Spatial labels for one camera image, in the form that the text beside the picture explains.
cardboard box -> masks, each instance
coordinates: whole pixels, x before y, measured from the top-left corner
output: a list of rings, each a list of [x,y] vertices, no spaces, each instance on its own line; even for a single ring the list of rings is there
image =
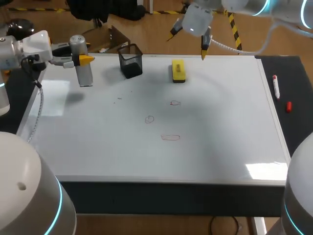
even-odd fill
[[[121,46],[131,43],[117,28],[114,26],[108,28],[106,24],[101,28],[93,28],[84,32],[83,36],[86,42],[91,44],[88,52],[93,53],[99,53],[102,49],[106,49],[105,53],[117,53],[117,49]]]

black cable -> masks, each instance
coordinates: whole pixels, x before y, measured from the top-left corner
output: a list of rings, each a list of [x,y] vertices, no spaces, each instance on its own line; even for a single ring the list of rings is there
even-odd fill
[[[214,221],[215,218],[216,218],[216,216],[214,216],[214,217],[211,219],[210,223],[209,223],[209,235],[213,235],[213,232],[212,232],[212,224],[213,224],[213,221]],[[237,235],[238,232],[239,232],[239,222],[238,222],[238,220],[237,220],[235,217],[233,217],[233,216],[232,216],[232,219],[235,221],[236,226],[237,226],[237,231],[236,231],[236,233],[235,233],[235,235]]]
[[[38,87],[38,88],[41,88],[42,85],[41,83],[36,80],[33,76],[33,70],[32,70],[32,65],[34,64],[34,60],[38,61],[39,60],[39,57],[36,57],[36,56],[28,56],[28,57],[25,57],[21,60],[21,69],[26,73],[27,77],[30,78],[32,80],[32,82],[35,83],[35,85]],[[26,69],[25,67],[25,61],[26,61],[26,64],[28,64],[29,66],[29,70]]]

yellow black tape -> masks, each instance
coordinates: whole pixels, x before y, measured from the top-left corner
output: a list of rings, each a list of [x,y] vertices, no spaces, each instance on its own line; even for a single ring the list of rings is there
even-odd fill
[[[177,14],[182,14],[180,11],[153,11],[152,14],[154,15],[177,15]]]
[[[224,14],[228,16],[228,20],[231,26],[231,31],[233,32],[233,35],[235,38],[237,50],[243,50],[242,45],[241,45],[241,40],[239,38],[238,28],[235,25],[234,14],[229,13],[226,10],[224,11]]]
[[[9,11],[52,11],[61,13],[64,11],[70,11],[70,9],[64,9],[64,8],[8,8]]]

marker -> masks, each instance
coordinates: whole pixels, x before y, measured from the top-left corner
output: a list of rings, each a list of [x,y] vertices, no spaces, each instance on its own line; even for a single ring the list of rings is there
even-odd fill
[[[273,84],[274,84],[276,99],[279,100],[280,94],[279,94],[279,87],[278,87],[278,79],[276,75],[273,76]]]

red marker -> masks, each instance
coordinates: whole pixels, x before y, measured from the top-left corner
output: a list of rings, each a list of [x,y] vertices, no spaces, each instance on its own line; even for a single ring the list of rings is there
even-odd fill
[[[286,105],[286,112],[290,113],[291,111],[292,111],[292,103],[288,101]]]
[[[274,84],[274,90],[275,90],[276,99],[279,100],[280,94],[279,94],[278,80],[277,80],[277,76],[276,75],[273,76],[273,84]]]

